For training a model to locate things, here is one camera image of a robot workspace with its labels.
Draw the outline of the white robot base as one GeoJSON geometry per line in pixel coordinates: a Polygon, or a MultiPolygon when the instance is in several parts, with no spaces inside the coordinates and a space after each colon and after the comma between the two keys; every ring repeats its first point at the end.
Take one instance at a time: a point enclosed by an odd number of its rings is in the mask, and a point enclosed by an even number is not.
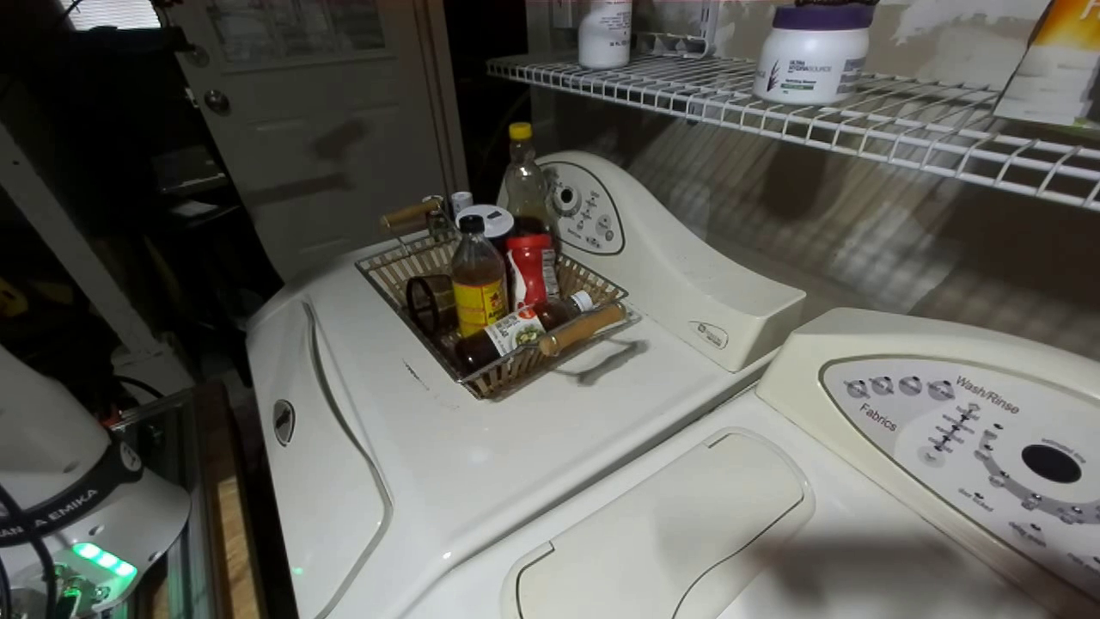
{"type": "Polygon", "coordinates": [[[114,612],[186,524],[186,487],[0,349],[0,619],[114,612]]]}

